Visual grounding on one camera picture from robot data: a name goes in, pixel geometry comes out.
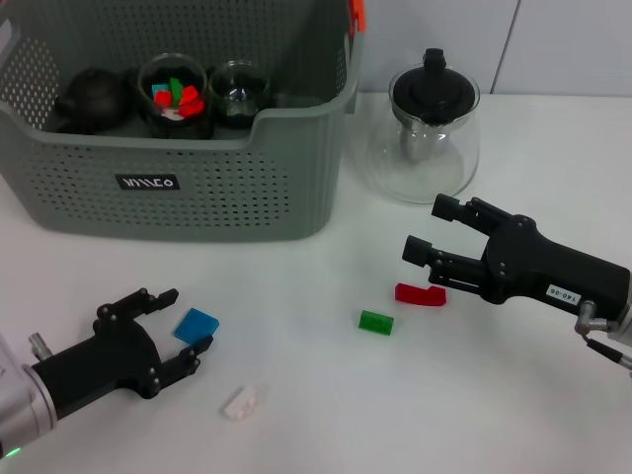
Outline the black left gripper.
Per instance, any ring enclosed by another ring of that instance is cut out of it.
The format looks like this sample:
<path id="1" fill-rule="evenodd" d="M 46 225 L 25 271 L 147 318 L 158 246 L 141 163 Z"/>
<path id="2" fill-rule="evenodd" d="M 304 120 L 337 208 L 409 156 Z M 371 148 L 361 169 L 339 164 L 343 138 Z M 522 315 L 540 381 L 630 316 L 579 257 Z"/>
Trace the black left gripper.
<path id="1" fill-rule="evenodd" d="M 173 305 L 179 291 L 158 296 L 146 288 L 97 310 L 94 335 L 56 355 L 36 363 L 33 370 L 43 382 L 59 420 L 68 417 L 118 389 L 144 399 L 196 373 L 199 356 L 213 342 L 206 336 L 161 363 L 147 332 L 135 321 Z"/>

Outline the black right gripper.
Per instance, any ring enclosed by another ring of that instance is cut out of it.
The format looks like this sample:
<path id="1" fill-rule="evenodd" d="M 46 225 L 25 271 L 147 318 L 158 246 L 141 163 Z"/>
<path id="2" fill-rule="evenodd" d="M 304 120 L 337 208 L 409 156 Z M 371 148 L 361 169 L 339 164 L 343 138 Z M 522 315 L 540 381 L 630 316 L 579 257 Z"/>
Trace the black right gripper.
<path id="1" fill-rule="evenodd" d="M 489 237 L 482 262 L 438 250 L 414 236 L 406 240 L 402 259 L 429 267 L 429 282 L 503 304 L 527 297 L 574 315 L 580 304 L 596 304 L 599 316 L 619 316 L 628 301 L 628 269 L 545 238 L 533 220 L 513 216 L 477 197 L 464 204 L 436 196 L 432 216 L 457 221 Z"/>

